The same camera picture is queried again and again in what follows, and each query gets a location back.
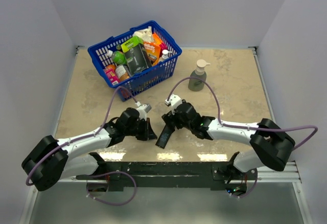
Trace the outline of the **black remote control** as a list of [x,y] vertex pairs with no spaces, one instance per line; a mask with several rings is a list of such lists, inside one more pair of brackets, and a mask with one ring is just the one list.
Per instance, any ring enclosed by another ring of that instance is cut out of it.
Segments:
[[164,149],[169,141],[170,136],[174,131],[174,127],[169,127],[168,125],[165,125],[155,145]]

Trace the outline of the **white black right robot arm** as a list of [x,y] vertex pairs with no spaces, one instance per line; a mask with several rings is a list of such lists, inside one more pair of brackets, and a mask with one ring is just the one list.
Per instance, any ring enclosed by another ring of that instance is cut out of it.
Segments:
[[295,146],[295,141],[270,119],[225,125],[215,117],[200,115],[185,100],[162,115],[162,119],[165,126],[156,142],[160,148],[165,148],[171,134],[182,128],[202,140],[227,140],[250,145],[250,150],[234,153],[225,165],[217,168],[217,172],[228,180],[238,180],[246,172],[263,166],[283,171]]

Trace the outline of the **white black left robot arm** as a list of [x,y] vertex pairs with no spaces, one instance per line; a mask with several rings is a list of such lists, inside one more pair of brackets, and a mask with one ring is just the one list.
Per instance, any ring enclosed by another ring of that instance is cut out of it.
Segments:
[[157,139],[147,113],[143,106],[129,107],[119,117],[83,135],[66,139],[43,137],[21,164],[27,174],[26,185],[45,191],[66,177],[90,175],[101,179],[106,167],[94,150],[116,145],[125,137],[139,141]]

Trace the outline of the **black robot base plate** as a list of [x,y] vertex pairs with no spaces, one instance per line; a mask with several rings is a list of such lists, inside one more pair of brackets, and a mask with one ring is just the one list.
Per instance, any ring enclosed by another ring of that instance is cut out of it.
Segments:
[[123,172],[131,175],[139,188],[208,188],[224,191],[239,186],[242,179],[257,177],[255,170],[246,173],[228,172],[229,162],[105,162],[91,176],[78,180],[109,183],[109,191],[133,187]]

